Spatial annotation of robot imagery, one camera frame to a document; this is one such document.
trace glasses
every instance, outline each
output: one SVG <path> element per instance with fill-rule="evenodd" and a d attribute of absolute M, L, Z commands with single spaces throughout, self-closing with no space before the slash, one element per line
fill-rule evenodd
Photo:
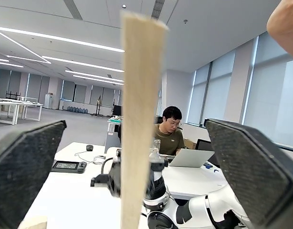
<path fill-rule="evenodd" d="M 168 121 L 168 123 L 171 125 L 171 126 L 174 126 L 174 127 L 179 127 L 182 125 L 182 123 L 174 123 L 174 122 L 170 122 Z"/>

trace computer mouse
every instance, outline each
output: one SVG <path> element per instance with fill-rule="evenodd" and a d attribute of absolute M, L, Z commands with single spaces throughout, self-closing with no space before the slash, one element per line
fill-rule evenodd
<path fill-rule="evenodd" d="M 93 145 L 86 145 L 86 150 L 87 151 L 92 151 L 93 150 Z"/>

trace monitor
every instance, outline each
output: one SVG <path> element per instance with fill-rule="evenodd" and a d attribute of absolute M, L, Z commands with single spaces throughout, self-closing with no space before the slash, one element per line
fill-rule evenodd
<path fill-rule="evenodd" d="M 205 151 L 214 151 L 212 148 L 211 142 L 206 141 L 206 140 L 202 140 L 202 139 L 197 140 L 195 149 L 205 150 Z M 219 163 L 216 159 L 215 153 L 212 157 L 209 158 L 208 161 L 211 162 L 213 165 L 217 166 L 218 168 L 220 168 Z"/>
<path fill-rule="evenodd" d="M 112 114 L 113 115 L 116 115 L 116 116 L 122 116 L 122 106 L 118 106 L 118 105 L 115 105 L 113 106 L 113 112 Z"/>

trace wooden stick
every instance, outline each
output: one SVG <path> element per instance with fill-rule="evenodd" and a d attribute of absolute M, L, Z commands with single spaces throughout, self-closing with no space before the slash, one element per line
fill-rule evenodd
<path fill-rule="evenodd" d="M 149 176 L 165 24 L 136 14 L 122 17 L 125 49 L 121 156 L 121 229 L 137 229 Z"/>
<path fill-rule="evenodd" d="M 24 219 L 19 225 L 18 229 L 46 229 L 47 217 L 38 216 L 29 219 Z"/>

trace ceiling light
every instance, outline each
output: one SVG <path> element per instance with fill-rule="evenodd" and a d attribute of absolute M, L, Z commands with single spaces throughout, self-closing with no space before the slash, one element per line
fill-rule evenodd
<path fill-rule="evenodd" d="M 16 59 L 21 59 L 21 60 L 27 60 L 27 61 L 35 61 L 35 62 L 41 62 L 41 63 L 50 63 L 49 61 L 45 62 L 45 61 L 38 61 L 38 60 L 34 60 L 34 59 L 28 59 L 28 58 L 23 58 L 23 57 L 19 57 L 19 56 L 8 56 L 9 58 L 16 58 Z"/>
<path fill-rule="evenodd" d="M 105 82 L 105 83 L 114 83 L 114 84 L 118 84 L 118 85 L 124 85 L 122 83 L 117 83 L 117 82 L 112 82 L 112 81 L 107 81 L 107 80 L 99 80 L 99 79 L 94 79 L 94 78 L 88 78 L 85 76 L 79 76 L 79 75 L 73 75 L 73 76 L 77 77 L 77 78 L 87 79 L 87 80 L 96 80 L 96 81 Z"/>
<path fill-rule="evenodd" d="M 24 48 L 25 50 L 27 50 L 28 52 L 30 52 L 30 53 L 32 53 L 32 54 L 34 54 L 35 56 L 37 56 L 37 57 L 39 57 L 39 58 L 41 58 L 41 59 L 43 59 L 41 56 L 39 56 L 38 54 L 36 54 L 35 52 L 33 52 L 32 50 L 30 50 L 30 49 L 28 49 L 27 47 L 25 47 L 25 46 L 23 46 L 22 44 L 20 44 L 20 43 L 18 43 L 18 42 L 16 42 L 16 41 L 14 41 L 12 38 L 10 38 L 10 37 L 8 37 L 8 36 L 6 36 L 6 35 L 4 35 L 3 33 L 1 33 L 0 32 L 0 35 L 1 36 L 3 36 L 3 37 L 5 37 L 6 39 L 8 39 L 9 41 L 11 41 L 11 42 L 13 42 L 13 43 L 15 43 L 15 44 L 17 44 L 17 45 L 19 45 L 20 47 L 22 47 L 22 48 Z"/>
<path fill-rule="evenodd" d="M 64 38 L 64 37 L 57 37 L 57 36 L 52 36 L 52 35 L 47 35 L 47 34 L 42 34 L 42 33 L 37 33 L 37 32 L 15 30 L 15 29 L 3 28 L 3 27 L 0 27 L 0 31 L 15 32 L 15 33 L 21 33 L 21 34 L 36 36 L 36 37 L 44 37 L 44 38 L 59 40 L 59 41 L 63 41 L 63 42 L 70 42 L 70 43 L 75 43 L 75 44 L 86 45 L 86 46 L 99 48 L 99 49 L 106 49 L 106 50 L 115 51 L 115 52 L 125 52 L 122 49 L 112 48 L 112 47 L 109 47 L 109 46 L 93 44 L 93 43 L 89 43 L 89 42 L 82 42 L 82 41 L 78 41 L 78 40 L 68 39 L 68 38 Z"/>
<path fill-rule="evenodd" d="M 104 76 L 99 76 L 99 75 L 91 75 L 91 74 L 87 74 L 87 73 L 79 73 L 79 72 L 74 72 L 74 71 L 69 71 L 69 70 L 65 70 L 65 72 L 67 72 L 67 73 L 73 73 L 73 74 L 86 75 L 86 76 L 96 77 L 96 78 L 100 78 L 100 79 L 106 79 L 106 80 L 114 80 L 114 81 L 118 81 L 118 82 L 124 82 L 124 80 L 112 79 L 112 78 L 108 78 L 108 77 L 104 77 Z"/>
<path fill-rule="evenodd" d="M 108 68 L 108 67 L 103 67 L 103 66 L 98 66 L 98 65 L 90 64 L 90 63 L 82 63 L 82 62 L 77 62 L 77 61 L 69 61 L 69 60 L 64 60 L 64 59 L 59 59 L 59 58 L 49 57 L 49 56 L 42 56 L 42 57 L 43 58 L 46 58 L 46 59 L 49 59 L 49 60 L 61 61 L 61 62 L 66 62 L 66 63 L 73 63 L 73 64 L 78 64 L 78 65 L 83 65 L 83 66 L 88 66 L 88 67 L 93 67 L 93 68 L 101 68 L 101 69 L 110 70 L 110 71 L 119 72 L 119 73 L 123 73 L 124 72 L 123 70 L 120 70 L 120 69 Z"/>
<path fill-rule="evenodd" d="M 0 62 L 0 64 L 23 68 L 23 66 L 21 66 L 21 65 L 16 65 L 16 64 L 11 64 L 11 63 L 2 63 L 2 62 Z"/>
<path fill-rule="evenodd" d="M 0 59 L 0 61 L 10 62 L 9 60 L 5 60 L 5 59 Z"/>

